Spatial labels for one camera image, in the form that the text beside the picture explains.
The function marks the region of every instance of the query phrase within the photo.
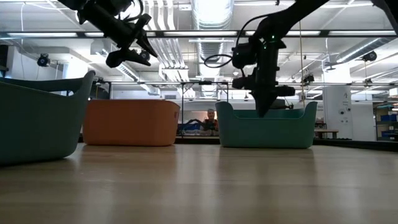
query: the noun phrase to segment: fluorescent light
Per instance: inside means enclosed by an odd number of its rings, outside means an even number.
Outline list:
[[[226,43],[230,42],[233,43],[235,42],[234,40],[225,40],[225,39],[189,39],[189,43]]]
[[[147,32],[147,37],[155,37],[156,33],[155,32]]]
[[[166,37],[169,36],[192,36],[192,37],[198,37],[198,36],[236,36],[237,32],[236,31],[228,31],[228,30],[213,30],[213,31],[167,31],[164,32],[164,35]]]
[[[103,37],[104,33],[103,32],[85,32],[85,35],[87,37]]]
[[[325,4],[321,6],[324,9],[340,9],[340,8],[348,8],[348,7],[363,7],[363,6],[373,6],[373,3],[362,3],[362,4]]]
[[[10,37],[77,37],[75,32],[20,32],[7,34]]]
[[[398,95],[398,88],[393,88],[389,90],[389,96],[397,96]]]
[[[320,30],[303,30],[301,31],[301,35],[305,36],[305,35],[319,35],[321,33]],[[246,31],[246,35],[253,35],[254,31]],[[292,36],[292,35],[300,35],[300,31],[299,30],[293,30],[293,31],[289,31],[286,36]]]
[[[301,35],[305,36],[305,35],[319,35],[321,32],[320,30],[302,30],[301,31]],[[299,30],[295,30],[295,31],[289,31],[287,34],[287,36],[289,35],[300,35],[300,31]]]
[[[138,82],[112,82],[114,85],[137,85]]]
[[[396,35],[393,30],[339,30],[330,31],[329,35]]]
[[[179,82],[145,82],[147,85],[180,85]]]

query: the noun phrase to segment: laboratory room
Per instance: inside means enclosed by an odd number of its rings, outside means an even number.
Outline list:
[[[1,224],[396,224],[394,0],[0,0]]]

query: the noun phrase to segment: blue bin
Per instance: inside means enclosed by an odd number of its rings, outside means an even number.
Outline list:
[[[396,114],[382,115],[380,119],[381,121],[397,121],[397,115]]]

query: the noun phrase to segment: desk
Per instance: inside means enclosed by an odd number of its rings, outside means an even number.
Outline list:
[[[314,132],[319,139],[323,139],[323,134],[325,133],[332,133],[332,138],[337,139],[338,130],[316,129]]]
[[[394,138],[394,141],[398,141],[398,133],[387,133],[387,135],[391,138]]]
[[[66,159],[2,167],[0,222],[397,223],[397,160],[328,146],[80,144]]]

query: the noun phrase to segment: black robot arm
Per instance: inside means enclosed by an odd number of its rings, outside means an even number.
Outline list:
[[[148,14],[139,15],[137,18],[117,19],[120,12],[124,12],[133,0],[59,0],[66,7],[78,11],[79,23],[90,21],[95,27],[109,37],[120,48],[111,52],[106,59],[106,64],[111,67],[119,66],[123,61],[141,63],[150,66],[150,63],[139,56],[135,50],[129,50],[131,44],[137,44],[151,55],[157,57],[150,45],[144,26],[152,19]]]
[[[253,74],[248,77],[235,78],[234,88],[251,90],[256,101],[256,110],[264,117],[271,104],[278,96],[294,96],[295,90],[289,86],[278,86],[275,80],[279,71],[277,59],[279,49],[286,48],[282,38],[300,20],[327,3],[329,0],[296,0],[289,8],[264,15],[255,33],[245,44],[233,48],[232,63],[242,69],[246,65],[257,63]],[[387,14],[392,26],[398,32],[398,2],[396,0],[372,0]]]

